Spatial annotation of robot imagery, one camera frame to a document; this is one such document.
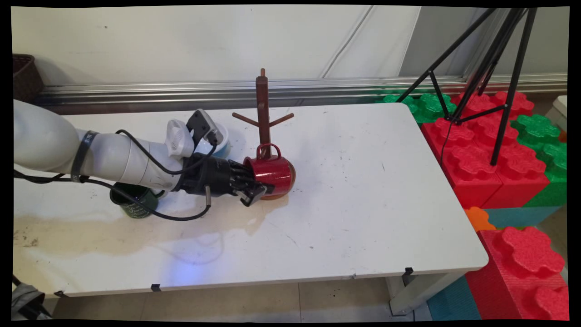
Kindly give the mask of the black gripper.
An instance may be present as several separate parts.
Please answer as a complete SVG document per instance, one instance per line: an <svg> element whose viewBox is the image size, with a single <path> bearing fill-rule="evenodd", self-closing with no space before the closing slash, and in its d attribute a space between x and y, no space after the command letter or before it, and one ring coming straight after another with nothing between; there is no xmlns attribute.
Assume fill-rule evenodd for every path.
<svg viewBox="0 0 581 327"><path fill-rule="evenodd" d="M205 195L209 186L210 195L238 195L246 207L253 205L263 197L274 192L275 186L257 182L252 170L247 166L224 158L207 158L201 165L184 172L175 186L175 191L187 194Z"/></svg>

